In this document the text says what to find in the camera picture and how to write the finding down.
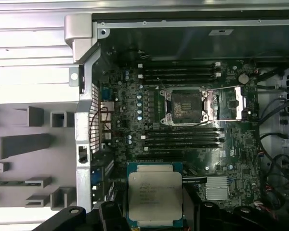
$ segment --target heatsink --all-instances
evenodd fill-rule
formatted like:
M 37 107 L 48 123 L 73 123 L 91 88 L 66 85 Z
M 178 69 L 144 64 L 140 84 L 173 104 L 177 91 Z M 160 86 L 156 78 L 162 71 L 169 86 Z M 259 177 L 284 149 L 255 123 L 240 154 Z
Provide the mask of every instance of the heatsink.
M 208 201 L 228 200 L 229 195 L 227 176 L 208 177 L 206 183 L 206 199 Z

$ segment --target mounting screw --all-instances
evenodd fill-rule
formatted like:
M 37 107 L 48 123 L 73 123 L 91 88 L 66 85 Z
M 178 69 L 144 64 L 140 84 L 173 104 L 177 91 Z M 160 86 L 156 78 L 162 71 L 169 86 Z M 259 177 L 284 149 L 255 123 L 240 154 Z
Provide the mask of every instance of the mounting screw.
M 250 210 L 248 208 L 241 208 L 241 212 L 250 213 Z
M 205 202 L 204 206 L 208 207 L 208 208 L 212 208 L 214 205 L 212 203 L 210 203 L 210 202 Z
M 77 73 L 71 74 L 71 79 L 72 79 L 72 80 L 78 79 L 78 74 L 77 74 Z
M 203 92 L 202 92 L 202 96 L 203 96 L 203 97 L 207 97 L 207 96 L 208 96 L 208 93 L 207 93 L 206 91 L 203 91 Z

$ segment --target label sticker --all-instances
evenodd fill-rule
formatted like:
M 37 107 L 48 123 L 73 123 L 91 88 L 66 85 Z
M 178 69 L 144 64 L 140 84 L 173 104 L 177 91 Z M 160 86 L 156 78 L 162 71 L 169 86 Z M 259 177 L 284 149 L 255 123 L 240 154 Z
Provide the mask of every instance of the label sticker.
M 219 36 L 219 35 L 230 35 L 234 30 L 229 29 L 229 30 L 212 30 L 209 35 L 210 36 Z

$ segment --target screw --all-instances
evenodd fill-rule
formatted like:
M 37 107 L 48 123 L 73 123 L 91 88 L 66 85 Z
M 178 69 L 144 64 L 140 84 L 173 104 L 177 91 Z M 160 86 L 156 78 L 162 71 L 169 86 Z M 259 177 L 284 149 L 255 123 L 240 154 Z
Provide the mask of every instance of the screw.
M 78 79 L 78 74 L 77 74 L 77 73 L 71 74 L 71 79 L 72 79 L 72 80 Z
M 241 212 L 250 213 L 250 210 L 248 208 L 241 208 Z
M 204 206 L 208 207 L 208 208 L 212 208 L 214 205 L 212 203 L 210 203 L 210 202 L 205 202 Z

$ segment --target motherboard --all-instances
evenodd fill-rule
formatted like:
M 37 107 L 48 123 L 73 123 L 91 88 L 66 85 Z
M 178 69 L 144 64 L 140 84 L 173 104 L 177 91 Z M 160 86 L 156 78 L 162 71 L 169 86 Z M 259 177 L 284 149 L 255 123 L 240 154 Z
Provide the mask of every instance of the motherboard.
M 243 61 L 126 64 L 100 83 L 111 182 L 129 162 L 182 162 L 183 183 L 231 209 L 260 197 L 257 82 Z

